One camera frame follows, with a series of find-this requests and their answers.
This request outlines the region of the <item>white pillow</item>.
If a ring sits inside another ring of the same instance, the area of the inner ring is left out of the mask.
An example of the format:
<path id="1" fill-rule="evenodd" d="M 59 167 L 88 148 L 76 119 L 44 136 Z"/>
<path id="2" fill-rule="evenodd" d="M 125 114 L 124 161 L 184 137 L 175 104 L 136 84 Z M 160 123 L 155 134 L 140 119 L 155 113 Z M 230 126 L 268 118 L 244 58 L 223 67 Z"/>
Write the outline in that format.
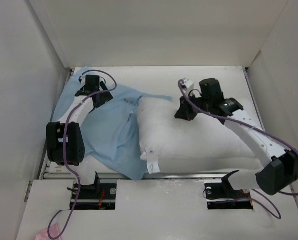
<path id="1" fill-rule="evenodd" d="M 198 114 L 176 119 L 176 106 L 142 97 L 137 109 L 141 160 L 157 160 L 162 173 L 257 170 L 259 160 L 242 140 L 217 119 Z"/>

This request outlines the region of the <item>light blue pillowcase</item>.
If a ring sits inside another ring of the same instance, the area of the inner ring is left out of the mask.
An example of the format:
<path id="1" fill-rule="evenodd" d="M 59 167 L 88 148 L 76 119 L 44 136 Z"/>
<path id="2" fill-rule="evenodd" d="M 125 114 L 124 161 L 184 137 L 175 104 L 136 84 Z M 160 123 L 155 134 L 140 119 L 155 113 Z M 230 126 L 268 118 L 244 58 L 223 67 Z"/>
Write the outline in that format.
<path id="1" fill-rule="evenodd" d="M 92 171 L 97 163 L 132 180 L 141 180 L 147 173 L 146 161 L 141 160 L 137 112 L 139 101 L 149 94 L 115 84 L 115 79 L 101 70 L 84 67 L 68 81 L 53 114 L 53 121 L 62 117 L 71 106 L 74 95 L 82 88 L 80 76 L 99 75 L 106 80 L 113 100 L 92 111 L 81 126 L 85 159 Z"/>

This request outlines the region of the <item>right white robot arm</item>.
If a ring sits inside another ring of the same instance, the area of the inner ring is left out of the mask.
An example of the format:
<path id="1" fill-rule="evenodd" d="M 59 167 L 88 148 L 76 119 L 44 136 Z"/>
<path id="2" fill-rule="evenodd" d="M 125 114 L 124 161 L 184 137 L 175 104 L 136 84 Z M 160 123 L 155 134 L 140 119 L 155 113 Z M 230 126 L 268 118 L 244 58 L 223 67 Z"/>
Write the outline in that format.
<path id="1" fill-rule="evenodd" d="M 217 119 L 232 131 L 255 155 L 262 168 L 243 172 L 235 170 L 221 178 L 217 185 L 220 197 L 232 197 L 238 191 L 260 189 L 272 196 L 298 179 L 298 151 L 286 142 L 264 132 L 249 117 L 234 98 L 224 98 L 220 83 L 215 78 L 199 82 L 200 95 L 193 96 L 194 84 L 188 79 L 178 81 L 182 94 L 175 118 L 193 120 L 197 114 Z"/>

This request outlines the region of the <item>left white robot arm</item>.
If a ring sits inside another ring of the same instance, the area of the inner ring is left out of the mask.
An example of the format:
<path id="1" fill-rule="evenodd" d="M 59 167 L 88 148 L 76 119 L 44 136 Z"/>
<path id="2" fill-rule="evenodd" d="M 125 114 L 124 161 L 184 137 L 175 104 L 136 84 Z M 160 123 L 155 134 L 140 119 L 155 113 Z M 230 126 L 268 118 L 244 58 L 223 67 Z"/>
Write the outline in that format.
<path id="1" fill-rule="evenodd" d="M 113 100 L 113 96 L 101 76 L 81 76 L 79 81 L 82 88 L 74 95 L 69 109 L 46 126 L 47 157 L 58 166 L 69 167 L 70 173 L 78 174 L 80 182 L 72 189 L 74 194 L 80 187 L 93 199 L 100 195 L 101 186 L 97 172 L 87 166 L 81 126 L 92 111 Z"/>

